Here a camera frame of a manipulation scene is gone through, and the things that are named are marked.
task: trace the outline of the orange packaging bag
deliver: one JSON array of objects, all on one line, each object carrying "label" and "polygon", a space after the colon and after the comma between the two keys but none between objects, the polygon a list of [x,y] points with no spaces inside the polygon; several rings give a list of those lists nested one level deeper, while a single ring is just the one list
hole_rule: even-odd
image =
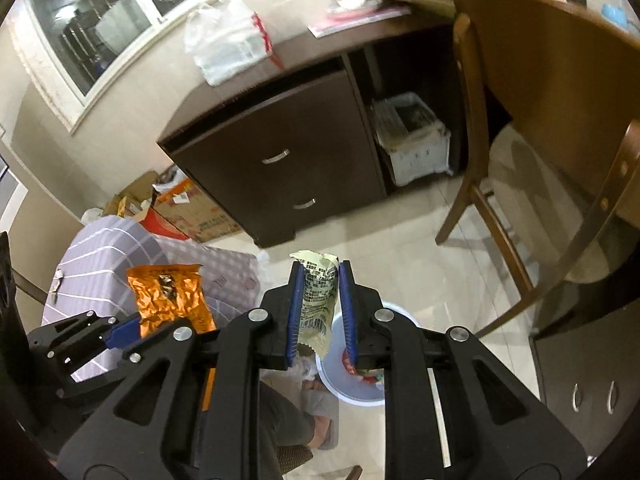
[{"label": "orange packaging bag", "polygon": [[199,267],[200,264],[143,265],[127,271],[140,311],[141,337],[179,317],[187,317],[198,333],[216,329],[204,301]]}]

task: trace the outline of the trash bin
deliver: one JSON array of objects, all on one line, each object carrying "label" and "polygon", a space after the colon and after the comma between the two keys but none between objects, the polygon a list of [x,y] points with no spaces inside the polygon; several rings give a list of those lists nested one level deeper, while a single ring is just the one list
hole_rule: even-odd
[{"label": "trash bin", "polygon": [[450,131],[413,92],[375,102],[376,140],[396,186],[431,173],[449,173]]}]

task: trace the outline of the paper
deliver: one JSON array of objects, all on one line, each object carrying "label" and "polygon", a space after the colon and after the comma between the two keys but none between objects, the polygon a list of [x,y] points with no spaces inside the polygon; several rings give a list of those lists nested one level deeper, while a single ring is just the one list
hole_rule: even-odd
[{"label": "paper", "polygon": [[338,298],[338,257],[313,251],[290,254],[306,269],[298,343],[324,359],[331,344],[331,323]]},{"label": "paper", "polygon": [[388,20],[389,18],[396,18],[410,13],[411,9],[409,7],[385,7],[384,9],[366,14],[360,18],[354,18],[353,20],[344,20],[341,22],[327,18],[322,22],[311,25],[308,29],[316,38],[324,38],[329,34],[334,34],[342,30],[367,25],[367,23],[381,22],[382,20]]},{"label": "paper", "polygon": [[186,191],[183,191],[178,195],[174,195],[174,203],[176,204],[188,204],[189,202],[189,195],[187,195]]}]

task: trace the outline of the window sill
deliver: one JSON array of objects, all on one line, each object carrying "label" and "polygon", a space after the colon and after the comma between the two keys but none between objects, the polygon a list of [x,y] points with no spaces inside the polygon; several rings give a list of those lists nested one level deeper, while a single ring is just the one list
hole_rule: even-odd
[{"label": "window sill", "polygon": [[12,40],[22,64],[53,113],[72,136],[111,85],[147,50],[188,14],[207,0],[184,0],[138,36],[105,70],[87,95],[82,95],[55,56],[31,9],[29,0],[17,0],[8,17]]}]

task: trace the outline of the wooden chair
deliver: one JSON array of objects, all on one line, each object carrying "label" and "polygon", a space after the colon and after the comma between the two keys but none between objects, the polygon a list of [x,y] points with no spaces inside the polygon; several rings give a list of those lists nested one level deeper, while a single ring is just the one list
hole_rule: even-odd
[{"label": "wooden chair", "polygon": [[[627,217],[633,227],[616,213],[639,187],[640,42],[572,4],[453,1],[469,164],[436,243],[475,205],[520,293],[482,337],[564,279],[604,278],[635,248],[637,218]],[[485,87],[513,118],[491,147]],[[536,286],[480,189],[487,177],[513,231],[548,267]]]}]

